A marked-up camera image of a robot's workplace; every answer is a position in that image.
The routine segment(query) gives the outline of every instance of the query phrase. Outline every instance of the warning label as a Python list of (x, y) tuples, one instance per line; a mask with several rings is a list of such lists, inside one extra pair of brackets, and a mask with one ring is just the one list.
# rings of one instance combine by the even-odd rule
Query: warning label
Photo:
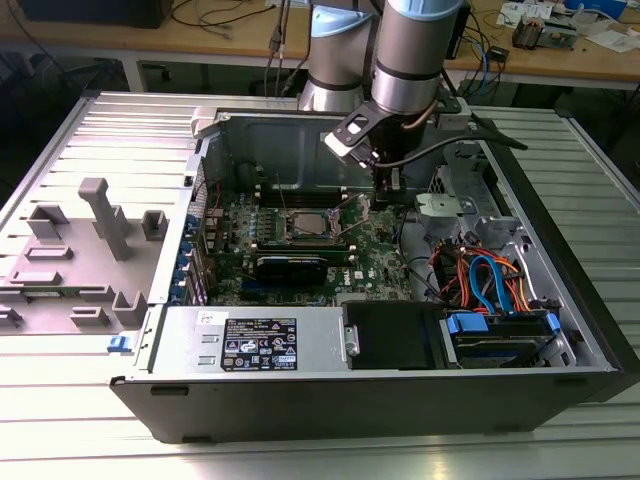
[(226, 372), (297, 370), (295, 318), (228, 318), (222, 369)]

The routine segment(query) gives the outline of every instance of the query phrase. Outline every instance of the workbench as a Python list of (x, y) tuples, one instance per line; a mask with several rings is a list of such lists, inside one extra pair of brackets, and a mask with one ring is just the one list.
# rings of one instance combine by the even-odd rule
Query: workbench
[[(616, 53), (583, 37), (577, 39), (573, 50), (514, 48), (511, 44), (514, 30), (496, 25), (504, 2), (472, 0), (471, 3), (480, 30), (489, 38), (491, 45), (509, 50), (501, 76), (503, 82), (632, 90), (640, 81), (640, 49)], [(640, 13), (626, 9), (620, 21), (640, 24)], [(476, 28), (471, 18), (467, 26)], [(478, 38), (477, 34), (471, 33), (470, 36)], [(473, 76), (478, 68), (479, 61), (473, 48), (471, 43), (463, 41), (456, 59), (445, 64), (449, 74), (458, 82)], [(498, 65), (491, 63), (491, 70), (497, 72)]]
[[(202, 11), (235, 2), (201, 0)], [(579, 38), (573, 50), (516, 49), (511, 46), (512, 29), (495, 25), (500, 0), (474, 0), (480, 29), (493, 45), (510, 50), (501, 80), (504, 82), (562, 85), (572, 87), (633, 89), (640, 81), (640, 50), (615, 53)], [(261, 10), (259, 0), (247, 2), (230, 12), (215, 14), (222, 21)], [(20, 9), (18, 14), (24, 20)], [(211, 65), (264, 66), (269, 55), (271, 32), (277, 21), (277, 9), (252, 16), (233, 24), (232, 40), (211, 34), (201, 28), (178, 24), (168, 18), (157, 30), (120, 26), (29, 22), (28, 31), (56, 56), (112, 58), (122, 62), (131, 91), (144, 91), (144, 75), (140, 62), (186, 62)], [(195, 22), (194, 9), (187, 5), (179, 18)], [(285, 68), (295, 67), (307, 48), (308, 12), (292, 8), (289, 16)], [(475, 25), (470, 19), (470, 26)], [(640, 23), (640, 13), (627, 9), (623, 22)], [(15, 24), (5, 2), (0, 2), (0, 50), (41, 53)], [(473, 75), (478, 60), (468, 42), (463, 42), (455, 60), (445, 67), (457, 81)], [(491, 66), (497, 72), (497, 65)]]
[[(234, 6), (230, 0), (200, 0), (202, 12)], [(265, 8), (262, 0), (245, 2), (229, 12), (212, 14), (210, 21), (223, 21)], [(206, 65), (245, 65), (264, 67), (269, 56), (269, 39), (278, 20), (274, 8), (238, 22), (227, 40), (202, 28), (181, 25), (168, 17), (158, 29), (79, 23), (30, 22), (14, 4), (21, 22), (51, 55), (110, 58), (119, 60), (133, 92), (146, 90), (142, 62), (184, 62)], [(197, 23), (193, 6), (178, 11), (178, 18)], [(285, 68), (295, 68), (305, 55), (309, 31), (306, 8), (292, 8), (285, 45)], [(18, 28), (4, 1), (0, 2), (0, 51), (42, 53)]]

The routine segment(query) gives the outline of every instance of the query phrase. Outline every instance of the motherboard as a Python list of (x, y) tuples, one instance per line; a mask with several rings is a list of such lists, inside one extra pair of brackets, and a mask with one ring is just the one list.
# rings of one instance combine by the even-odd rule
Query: motherboard
[(223, 193), (204, 237), (210, 305), (338, 306), (410, 300), (391, 208), (366, 193)]

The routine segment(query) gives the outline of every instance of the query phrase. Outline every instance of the circuit board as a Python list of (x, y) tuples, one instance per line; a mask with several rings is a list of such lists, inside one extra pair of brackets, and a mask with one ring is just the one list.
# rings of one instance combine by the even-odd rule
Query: circuit board
[[(207, 250), (214, 265), (211, 305), (338, 306), (348, 300), (410, 300), (407, 272), (393, 243), (395, 218), (370, 211), (366, 194), (341, 208), (262, 207), (251, 196), (224, 195), (208, 213)], [(264, 285), (260, 258), (317, 258), (321, 285)]]

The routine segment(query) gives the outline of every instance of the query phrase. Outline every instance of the floor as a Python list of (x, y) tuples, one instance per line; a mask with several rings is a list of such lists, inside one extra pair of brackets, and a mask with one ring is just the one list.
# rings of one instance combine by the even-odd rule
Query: floor
[[(86, 59), (58, 58), (65, 71), (87, 66)], [(126, 81), (117, 63), (103, 64), (99, 73), (86, 72), (66, 81), (58, 68), (47, 58), (36, 58), (31, 75), (14, 76), (15, 82), (5, 79), (16, 73), (0, 64), (0, 204), (4, 204), (14, 187), (28, 171), (40, 151), (46, 146), (60, 123), (76, 102), (83, 88), (127, 90)], [(210, 66), (208, 82), (203, 81), (201, 66), (167, 64), (171, 79), (159, 69), (146, 72), (148, 88), (152, 92), (210, 93), (225, 95), (262, 95), (263, 70), (253, 67)], [(300, 91), (304, 78), (300, 78)], [(607, 139), (621, 130), (616, 118), (620, 116), (626, 94), (620, 91), (591, 89), (558, 89), (538, 85), (502, 83), (495, 91), (473, 95), (472, 104), (513, 105), (525, 108), (561, 108), (571, 112), (589, 134), (608, 151), (612, 160), (629, 180), (639, 188), (640, 167), (635, 154), (640, 147), (640, 115), (629, 122), (624, 134), (612, 148)]]

